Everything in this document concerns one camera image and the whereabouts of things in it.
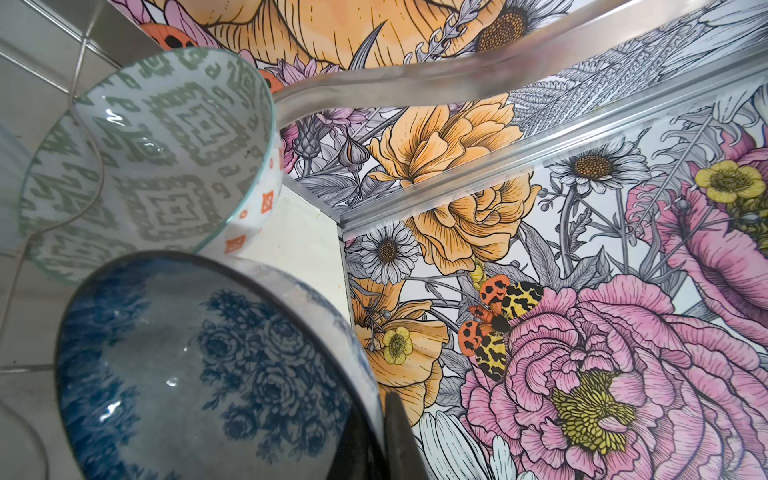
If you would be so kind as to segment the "blue floral bowl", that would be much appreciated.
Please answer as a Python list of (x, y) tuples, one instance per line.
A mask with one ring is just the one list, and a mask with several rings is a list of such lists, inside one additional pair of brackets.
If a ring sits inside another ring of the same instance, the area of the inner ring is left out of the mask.
[(279, 269), (169, 252), (94, 271), (55, 385), (88, 479), (383, 479), (376, 382), (350, 322)]

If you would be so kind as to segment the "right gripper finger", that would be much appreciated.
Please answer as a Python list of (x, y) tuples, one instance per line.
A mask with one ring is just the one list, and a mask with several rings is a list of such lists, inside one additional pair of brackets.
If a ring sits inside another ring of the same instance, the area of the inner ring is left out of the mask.
[(424, 462), (397, 392), (385, 396), (385, 441), (391, 480), (428, 480)]

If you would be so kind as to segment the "grey-green geometric pattern bowl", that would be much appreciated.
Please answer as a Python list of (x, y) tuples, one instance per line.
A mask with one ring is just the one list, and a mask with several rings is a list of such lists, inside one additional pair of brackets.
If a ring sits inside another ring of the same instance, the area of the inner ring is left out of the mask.
[(281, 155), (251, 61), (201, 47), (140, 60), (81, 94), (38, 146), (20, 194), (26, 256), (77, 283), (138, 251), (241, 255), (277, 205)]

